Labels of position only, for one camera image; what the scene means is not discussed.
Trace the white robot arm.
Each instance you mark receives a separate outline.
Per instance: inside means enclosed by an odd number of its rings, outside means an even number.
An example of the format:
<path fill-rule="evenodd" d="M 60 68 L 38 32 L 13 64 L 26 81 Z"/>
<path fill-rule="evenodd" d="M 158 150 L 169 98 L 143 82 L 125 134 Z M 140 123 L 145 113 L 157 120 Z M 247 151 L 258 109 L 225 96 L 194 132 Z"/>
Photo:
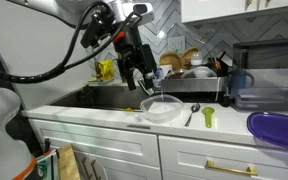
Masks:
<path fill-rule="evenodd" d="M 154 20 L 150 3 L 133 0 L 8 0 L 53 16 L 74 29 L 64 59 L 51 70 L 30 76 L 12 75 L 0 70 L 0 81 L 36 84 L 56 78 L 113 45 L 118 54 L 120 75 L 128 88 L 136 88 L 133 72 L 142 74 L 142 88 L 154 87 L 156 70 L 149 45 L 142 42 L 138 27 Z M 18 113 L 19 96 L 0 87 L 0 180 L 24 180 L 34 171 L 37 160 L 27 145 L 13 139 L 6 125 Z"/>

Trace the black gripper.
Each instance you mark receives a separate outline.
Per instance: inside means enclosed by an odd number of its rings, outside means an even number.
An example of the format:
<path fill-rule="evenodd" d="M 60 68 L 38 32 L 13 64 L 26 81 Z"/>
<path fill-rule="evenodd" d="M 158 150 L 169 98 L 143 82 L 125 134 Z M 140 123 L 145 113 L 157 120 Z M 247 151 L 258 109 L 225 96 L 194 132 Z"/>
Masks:
<path fill-rule="evenodd" d="M 138 69 L 143 75 L 156 70 L 156 62 L 151 48 L 143 44 L 137 27 L 125 26 L 113 40 L 115 51 L 119 55 L 118 66 L 121 76 L 126 79 L 130 91 L 136 89 L 133 72 Z M 144 78 L 138 80 L 141 89 L 148 95 L 154 94 Z"/>

